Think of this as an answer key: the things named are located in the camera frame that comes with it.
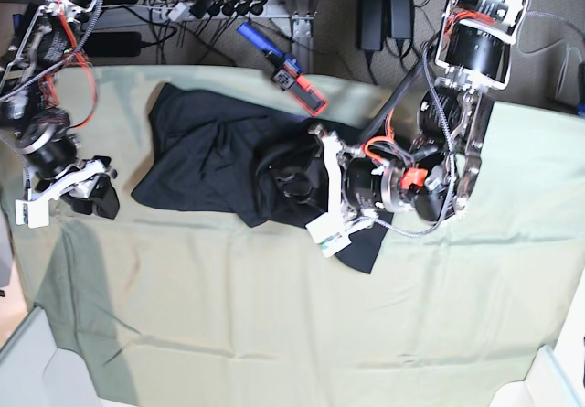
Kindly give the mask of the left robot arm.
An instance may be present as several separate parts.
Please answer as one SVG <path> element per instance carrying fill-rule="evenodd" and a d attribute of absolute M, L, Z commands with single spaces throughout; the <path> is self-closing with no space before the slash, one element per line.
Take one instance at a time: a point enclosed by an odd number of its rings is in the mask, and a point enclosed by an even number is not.
<path fill-rule="evenodd" d="M 296 225 L 335 243 L 388 215 L 415 212 L 431 230 L 465 212 L 494 102 L 530 0 L 446 0 L 441 29 L 357 142 L 310 124 L 270 167 Z"/>

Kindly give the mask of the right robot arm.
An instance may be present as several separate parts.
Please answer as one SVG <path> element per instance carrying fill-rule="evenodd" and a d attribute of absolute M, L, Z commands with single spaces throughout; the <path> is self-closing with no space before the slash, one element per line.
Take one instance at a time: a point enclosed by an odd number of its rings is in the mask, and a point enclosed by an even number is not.
<path fill-rule="evenodd" d="M 98 103 L 97 82 L 86 56 L 87 43 L 104 0 L 2 0 L 26 5 L 1 57 L 1 139 L 19 158 L 23 196 L 16 200 L 16 224 L 49 224 L 50 204 L 62 200 L 84 215 L 113 220 L 120 203 L 107 156 L 82 159 L 77 129 L 56 92 L 60 71 L 84 70 L 90 107 Z"/>

